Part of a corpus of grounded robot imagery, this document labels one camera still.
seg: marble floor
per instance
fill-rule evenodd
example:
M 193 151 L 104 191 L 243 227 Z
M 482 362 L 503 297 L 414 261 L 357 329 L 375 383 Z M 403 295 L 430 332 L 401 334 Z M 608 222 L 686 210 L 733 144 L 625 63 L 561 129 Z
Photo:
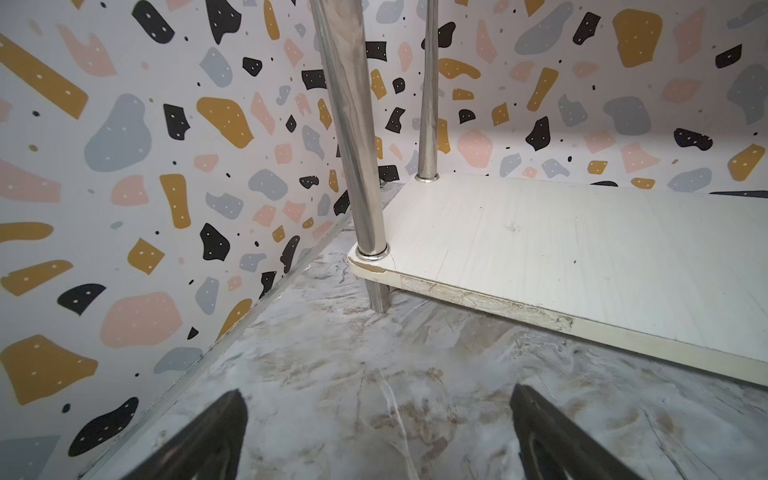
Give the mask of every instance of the marble floor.
M 97 477 L 239 389 L 238 479 L 523 478 L 508 407 L 521 382 L 647 480 L 768 478 L 765 389 L 403 291 L 375 313 L 344 260 L 354 242 L 335 238 Z

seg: metal pole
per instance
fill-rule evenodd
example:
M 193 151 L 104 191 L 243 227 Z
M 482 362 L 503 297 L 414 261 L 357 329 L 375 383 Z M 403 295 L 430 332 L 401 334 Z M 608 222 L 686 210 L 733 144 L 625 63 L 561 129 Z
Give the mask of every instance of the metal pole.
M 355 221 L 358 254 L 389 252 L 373 135 L 371 84 L 360 0 L 310 0 Z
M 419 127 L 419 171 L 416 173 L 416 180 L 422 182 L 433 182 L 439 178 L 437 174 L 437 1 L 427 0 L 422 120 Z

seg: metal ring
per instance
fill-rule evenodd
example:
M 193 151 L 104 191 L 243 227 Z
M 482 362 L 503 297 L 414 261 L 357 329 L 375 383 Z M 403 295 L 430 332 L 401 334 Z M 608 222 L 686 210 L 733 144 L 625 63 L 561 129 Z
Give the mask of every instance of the metal ring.
M 377 260 L 381 260 L 382 258 L 389 255 L 389 243 L 386 244 L 386 248 L 383 252 L 377 253 L 376 255 L 365 255 L 363 252 L 360 251 L 360 247 L 357 247 L 357 256 L 360 257 L 361 260 L 365 260 L 368 262 L 375 262 Z
M 413 176 L 413 178 L 414 178 L 414 179 L 415 179 L 417 182 L 423 182 L 423 183 L 425 183 L 425 184 L 430 184 L 430 183 L 432 183 L 433 181 L 435 181 L 435 180 L 439 179 L 439 178 L 440 178 L 440 175 L 439 175 L 439 174 L 435 174 L 435 176 L 434 176 L 433 178 L 421 178 L 421 177 L 419 176 L 419 174 L 416 174 L 416 175 L 414 175 L 414 176 Z

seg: wallpaper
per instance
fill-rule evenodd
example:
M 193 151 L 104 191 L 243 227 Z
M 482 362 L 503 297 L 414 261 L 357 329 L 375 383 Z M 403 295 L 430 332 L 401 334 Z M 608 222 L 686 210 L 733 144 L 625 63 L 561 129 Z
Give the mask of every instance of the wallpaper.
M 0 7 L 0 478 L 74 478 L 349 206 L 290 0 Z
M 387 180 L 417 168 L 425 13 L 366 9 Z M 438 172 L 768 195 L 768 2 L 441 0 L 439 26 Z

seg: white shelf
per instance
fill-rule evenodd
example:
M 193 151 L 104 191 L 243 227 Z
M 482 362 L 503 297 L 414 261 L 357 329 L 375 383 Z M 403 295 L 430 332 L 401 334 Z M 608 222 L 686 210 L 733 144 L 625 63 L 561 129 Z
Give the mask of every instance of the white shelf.
M 768 385 L 768 201 L 446 174 L 362 278 Z

